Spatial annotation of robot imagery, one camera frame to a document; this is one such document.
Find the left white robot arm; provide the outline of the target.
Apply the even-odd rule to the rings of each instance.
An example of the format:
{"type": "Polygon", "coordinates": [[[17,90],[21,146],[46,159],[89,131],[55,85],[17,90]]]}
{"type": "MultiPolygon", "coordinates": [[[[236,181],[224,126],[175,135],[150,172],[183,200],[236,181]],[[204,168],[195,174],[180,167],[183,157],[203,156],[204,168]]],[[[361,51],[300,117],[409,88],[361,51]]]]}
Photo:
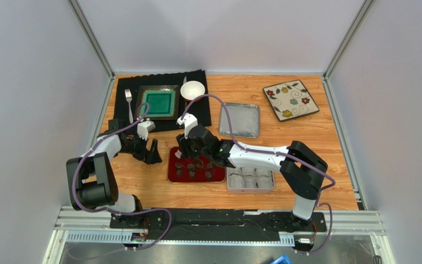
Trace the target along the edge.
{"type": "Polygon", "coordinates": [[[121,119],[109,121],[109,128],[97,136],[92,148],[66,162],[66,172],[73,209],[86,212],[109,211],[115,215],[138,214],[143,210],[135,195],[118,188],[111,161],[120,153],[130,154],[145,164],[162,162],[158,141],[147,148],[148,134],[155,128],[151,120],[137,120],[126,125],[121,119]]]}

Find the pink handled metal tongs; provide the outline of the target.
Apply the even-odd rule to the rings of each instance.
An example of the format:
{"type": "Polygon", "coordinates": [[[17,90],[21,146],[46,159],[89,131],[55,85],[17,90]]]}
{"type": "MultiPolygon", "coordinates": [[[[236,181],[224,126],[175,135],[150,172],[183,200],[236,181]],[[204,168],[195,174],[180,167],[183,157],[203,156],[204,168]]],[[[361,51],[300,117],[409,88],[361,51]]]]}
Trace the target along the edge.
{"type": "Polygon", "coordinates": [[[182,157],[182,152],[181,152],[179,149],[177,149],[177,150],[176,150],[176,152],[175,152],[175,157],[176,157],[177,159],[181,159],[181,157],[182,157]]]}

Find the silver tin with paper cups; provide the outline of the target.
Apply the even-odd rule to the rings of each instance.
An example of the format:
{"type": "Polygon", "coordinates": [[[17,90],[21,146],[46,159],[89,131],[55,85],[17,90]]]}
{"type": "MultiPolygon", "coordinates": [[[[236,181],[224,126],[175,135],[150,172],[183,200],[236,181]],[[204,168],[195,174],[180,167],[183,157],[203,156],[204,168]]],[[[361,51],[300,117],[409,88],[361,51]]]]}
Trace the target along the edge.
{"type": "Polygon", "coordinates": [[[229,193],[267,194],[274,187],[274,173],[270,170],[252,167],[226,168],[226,188],[229,193]]]}

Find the red lacquer tray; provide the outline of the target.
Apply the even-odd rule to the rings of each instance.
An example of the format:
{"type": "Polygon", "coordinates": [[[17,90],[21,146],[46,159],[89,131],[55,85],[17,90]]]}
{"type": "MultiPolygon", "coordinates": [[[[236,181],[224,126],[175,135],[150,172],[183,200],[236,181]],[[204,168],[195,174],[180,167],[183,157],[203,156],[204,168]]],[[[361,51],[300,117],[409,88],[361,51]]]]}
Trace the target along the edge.
{"type": "Polygon", "coordinates": [[[218,167],[213,164],[213,169],[207,169],[207,163],[211,163],[207,158],[203,156],[198,156],[195,159],[191,158],[181,158],[177,159],[175,157],[176,150],[179,149],[178,147],[173,147],[169,151],[169,162],[168,162],[168,174],[167,178],[168,181],[171,183],[219,183],[223,182],[226,178],[226,170],[225,168],[218,167]],[[195,164],[196,162],[202,162],[203,168],[201,170],[188,170],[186,166],[190,163],[195,164]],[[175,163],[182,164],[181,169],[177,169],[175,167],[175,163]],[[182,177],[176,176],[176,171],[182,171],[182,177]],[[189,171],[194,171],[196,173],[196,177],[194,179],[190,179],[188,176],[189,171]],[[212,179],[207,179],[205,177],[205,172],[211,172],[213,175],[212,179]]]}

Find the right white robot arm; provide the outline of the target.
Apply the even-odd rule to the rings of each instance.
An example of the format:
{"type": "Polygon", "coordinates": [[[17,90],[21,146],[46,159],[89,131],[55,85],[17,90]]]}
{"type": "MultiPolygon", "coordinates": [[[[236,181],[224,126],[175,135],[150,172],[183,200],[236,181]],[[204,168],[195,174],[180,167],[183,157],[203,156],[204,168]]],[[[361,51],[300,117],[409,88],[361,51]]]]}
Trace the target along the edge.
{"type": "Polygon", "coordinates": [[[183,158],[203,156],[221,168],[252,167],[280,173],[296,198],[292,214],[305,221],[311,219],[329,176],[327,163],[307,145],[293,141],[290,146],[263,147],[219,139],[198,125],[176,137],[183,158]]]}

